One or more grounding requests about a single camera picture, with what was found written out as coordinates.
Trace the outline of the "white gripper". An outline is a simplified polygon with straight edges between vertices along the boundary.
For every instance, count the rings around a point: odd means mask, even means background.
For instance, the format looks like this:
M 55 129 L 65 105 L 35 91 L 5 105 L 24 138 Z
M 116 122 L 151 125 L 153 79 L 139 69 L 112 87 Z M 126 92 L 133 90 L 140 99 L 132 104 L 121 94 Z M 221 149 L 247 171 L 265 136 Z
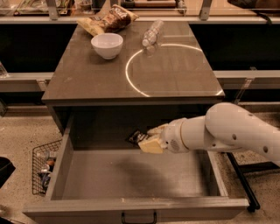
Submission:
M 164 147 L 172 153 L 187 153 L 189 149 L 184 145 L 181 137 L 181 127 L 185 121 L 186 118 L 173 120 L 168 124 L 149 129 L 147 134 L 149 136 L 160 135 Z M 164 152 L 158 137 L 144 139 L 138 145 L 145 153 L 162 154 Z

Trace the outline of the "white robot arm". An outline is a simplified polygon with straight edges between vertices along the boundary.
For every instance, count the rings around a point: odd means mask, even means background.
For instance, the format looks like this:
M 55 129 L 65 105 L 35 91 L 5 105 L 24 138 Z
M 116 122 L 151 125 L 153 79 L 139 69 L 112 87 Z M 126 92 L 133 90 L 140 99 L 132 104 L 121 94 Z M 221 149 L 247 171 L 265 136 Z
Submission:
M 153 154 L 252 150 L 280 165 L 280 129 L 227 102 L 213 105 L 203 116 L 180 118 L 150 129 L 138 145 Z

